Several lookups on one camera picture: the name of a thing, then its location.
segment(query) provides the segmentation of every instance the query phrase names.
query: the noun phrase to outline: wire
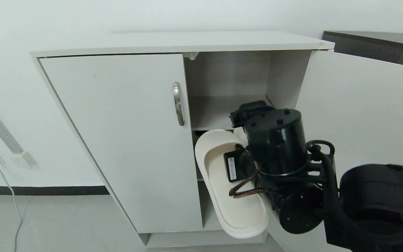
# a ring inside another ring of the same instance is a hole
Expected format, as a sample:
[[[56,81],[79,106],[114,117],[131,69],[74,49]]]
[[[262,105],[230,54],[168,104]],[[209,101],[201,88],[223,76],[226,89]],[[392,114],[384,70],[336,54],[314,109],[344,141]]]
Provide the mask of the wire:
[[[0,168],[0,173],[1,173],[1,176],[3,177],[3,179],[4,179],[4,182],[5,182],[6,185],[7,185],[7,187],[8,187],[8,188],[10,189],[10,191],[12,192],[13,202],[15,203],[16,211],[18,212],[18,216],[20,217],[20,224],[18,225],[18,229],[16,230],[16,234],[15,234],[15,250],[14,250],[14,252],[16,252],[16,240],[18,240],[18,233],[19,233],[19,231],[20,231],[21,224],[23,223],[23,218],[21,217],[20,210],[18,209],[18,205],[16,204],[15,192],[13,191],[12,187],[8,184],[7,179],[5,178],[3,172],[1,171],[1,168]]]
[[[252,189],[252,190],[246,190],[246,191],[242,191],[242,192],[237,192],[242,186],[244,186],[246,183],[251,181],[261,171],[261,166],[259,166],[256,162],[254,162],[254,164],[256,165],[256,170],[254,171],[254,173],[250,177],[248,177],[247,179],[243,180],[238,185],[233,187],[229,191],[229,196],[231,196],[231,197],[233,197],[235,199],[240,199],[240,198],[243,198],[245,196],[249,196],[249,195],[253,195],[253,194],[257,194],[257,193],[265,193],[265,191],[262,188],[255,188],[255,189]]]

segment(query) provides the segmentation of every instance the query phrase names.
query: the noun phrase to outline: closed cabinet door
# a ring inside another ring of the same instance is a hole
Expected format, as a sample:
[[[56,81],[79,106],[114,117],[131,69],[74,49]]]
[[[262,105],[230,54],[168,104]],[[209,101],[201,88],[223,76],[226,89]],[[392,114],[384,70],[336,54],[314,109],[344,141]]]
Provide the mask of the closed cabinet door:
[[[138,233],[201,229],[182,55],[40,62]]]
[[[313,51],[296,109],[307,141],[335,146],[338,182],[363,164],[403,165],[403,65]],[[348,251],[326,243],[323,223],[290,234],[272,217],[268,232],[287,252]]]

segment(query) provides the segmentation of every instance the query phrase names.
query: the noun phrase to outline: power cord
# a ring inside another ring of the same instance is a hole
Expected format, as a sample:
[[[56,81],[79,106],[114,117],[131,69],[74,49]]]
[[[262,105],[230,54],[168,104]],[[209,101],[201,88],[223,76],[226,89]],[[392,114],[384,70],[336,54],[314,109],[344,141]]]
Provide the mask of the power cord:
[[[18,209],[18,205],[16,204],[15,192],[13,191],[12,187],[8,184],[7,179],[5,178],[3,172],[1,171],[1,168],[0,168],[0,173],[1,173],[1,176],[3,177],[3,179],[4,179],[4,182],[5,182],[6,185],[7,185],[7,187],[8,187],[8,188],[10,189],[10,191],[12,192],[13,202],[15,203],[16,211],[18,212],[18,216],[20,217],[20,224],[18,225],[18,229],[16,230],[16,234],[15,234],[15,250],[14,250],[14,252],[16,252],[16,240],[18,239],[18,232],[20,231],[21,224],[23,223],[23,218],[21,217],[20,210]]]

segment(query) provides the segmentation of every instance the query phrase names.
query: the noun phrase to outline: open cabinet door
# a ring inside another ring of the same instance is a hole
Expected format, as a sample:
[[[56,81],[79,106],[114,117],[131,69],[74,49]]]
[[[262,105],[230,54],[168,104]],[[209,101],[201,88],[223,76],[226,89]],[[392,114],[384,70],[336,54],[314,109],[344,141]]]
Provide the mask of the open cabinet door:
[[[307,141],[323,139],[335,146],[338,181],[363,164],[403,165],[403,65],[314,51],[296,109]],[[285,232],[273,217],[267,231],[286,252],[349,251],[326,243],[323,223],[297,235]]]

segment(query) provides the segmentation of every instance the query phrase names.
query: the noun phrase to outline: black cable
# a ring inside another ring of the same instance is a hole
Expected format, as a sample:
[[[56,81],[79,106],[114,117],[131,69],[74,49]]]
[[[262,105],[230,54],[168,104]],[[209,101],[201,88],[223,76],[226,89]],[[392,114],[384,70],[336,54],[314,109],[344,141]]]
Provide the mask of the black cable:
[[[329,183],[329,187],[331,189],[331,199],[332,199],[332,203],[333,203],[334,210],[335,210],[334,216],[339,221],[339,223],[342,224],[349,231],[351,231],[353,234],[360,236],[363,239],[370,238],[379,244],[387,244],[387,245],[402,244],[403,243],[403,228],[401,231],[394,233],[394,234],[389,234],[389,235],[369,233],[368,231],[365,231],[362,228],[360,228],[358,225],[356,225],[347,216],[347,214],[343,211],[343,209],[340,206],[336,180],[331,179],[332,177],[335,177],[335,172],[333,170],[331,160],[329,159],[329,157],[326,154],[324,154],[320,151],[320,146],[316,145],[316,143],[324,144],[324,145],[331,147],[331,153],[333,153],[335,151],[335,149],[333,148],[333,145],[331,143],[326,142],[326,141],[316,140],[315,142],[309,142],[307,144],[307,149],[310,151],[310,153],[315,155],[316,158],[320,159],[321,162],[323,163],[323,166],[325,166],[325,168],[326,168],[326,172],[328,173],[328,177],[329,177],[328,183]]]

